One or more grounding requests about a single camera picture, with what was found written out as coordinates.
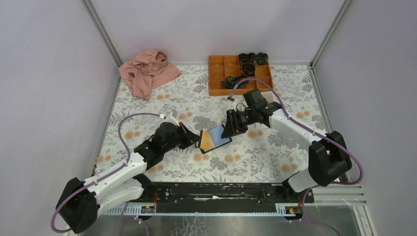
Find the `black blue card holder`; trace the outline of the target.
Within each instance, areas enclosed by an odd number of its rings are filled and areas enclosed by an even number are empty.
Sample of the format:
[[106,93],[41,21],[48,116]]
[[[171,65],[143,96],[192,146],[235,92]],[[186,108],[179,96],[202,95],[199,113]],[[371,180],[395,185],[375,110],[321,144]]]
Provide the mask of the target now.
[[206,130],[210,133],[210,136],[211,136],[211,138],[212,138],[212,140],[214,141],[214,144],[215,144],[215,148],[211,149],[210,151],[215,150],[219,147],[222,147],[222,146],[232,142],[231,138],[221,138],[221,134],[222,134],[223,130],[224,130],[224,125],[223,124],[218,125],[218,126],[212,128],[210,130]]

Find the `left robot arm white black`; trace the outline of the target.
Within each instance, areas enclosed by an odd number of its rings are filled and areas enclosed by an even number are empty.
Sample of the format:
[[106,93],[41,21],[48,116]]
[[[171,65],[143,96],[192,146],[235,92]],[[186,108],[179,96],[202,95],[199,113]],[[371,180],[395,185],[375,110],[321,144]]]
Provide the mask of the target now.
[[76,234],[88,229],[107,210],[130,200],[147,202],[152,188],[134,177],[141,175],[163,160],[164,154],[175,149],[185,149],[200,141],[183,123],[163,122],[155,133],[138,145],[128,158],[108,170],[85,180],[71,179],[65,186],[51,219],[51,228],[60,216]]

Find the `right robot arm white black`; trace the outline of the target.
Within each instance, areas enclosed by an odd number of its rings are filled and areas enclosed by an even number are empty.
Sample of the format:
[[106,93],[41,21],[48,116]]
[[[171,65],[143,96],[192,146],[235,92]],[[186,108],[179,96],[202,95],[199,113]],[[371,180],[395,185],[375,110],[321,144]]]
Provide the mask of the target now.
[[343,136],[333,131],[321,134],[286,111],[280,98],[268,101],[258,89],[243,95],[246,108],[226,112],[222,138],[245,133],[248,126],[259,123],[277,130],[308,153],[308,167],[283,181],[282,196],[293,203],[302,191],[315,186],[328,186],[352,168]]

